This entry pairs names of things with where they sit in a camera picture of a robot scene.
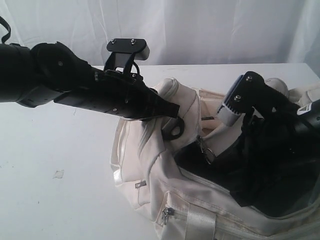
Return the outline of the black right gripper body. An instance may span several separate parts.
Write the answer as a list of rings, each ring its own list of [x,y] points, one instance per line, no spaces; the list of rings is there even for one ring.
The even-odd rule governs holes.
[[[241,126],[241,176],[244,180],[278,180],[292,176],[297,164],[285,154],[294,135],[290,112],[297,105],[266,84],[239,88]]]

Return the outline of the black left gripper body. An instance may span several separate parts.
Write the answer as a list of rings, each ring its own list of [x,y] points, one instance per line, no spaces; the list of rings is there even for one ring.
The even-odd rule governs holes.
[[[157,92],[147,87],[143,79],[139,72],[95,72],[93,109],[131,120],[154,118]]]

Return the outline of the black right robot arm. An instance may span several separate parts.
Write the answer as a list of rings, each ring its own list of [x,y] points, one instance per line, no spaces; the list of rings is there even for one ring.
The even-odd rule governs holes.
[[[320,101],[300,107],[284,99],[265,111],[252,105],[237,139],[239,187],[230,192],[242,207],[284,204],[318,195],[320,178]]]

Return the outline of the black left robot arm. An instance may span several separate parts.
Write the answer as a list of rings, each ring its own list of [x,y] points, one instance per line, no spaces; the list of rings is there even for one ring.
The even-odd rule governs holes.
[[[103,69],[91,66],[67,46],[40,43],[33,48],[0,46],[0,100],[35,108],[54,102],[129,120],[176,118],[179,106],[149,88],[137,60],[149,57],[144,39],[117,38],[107,44]]]

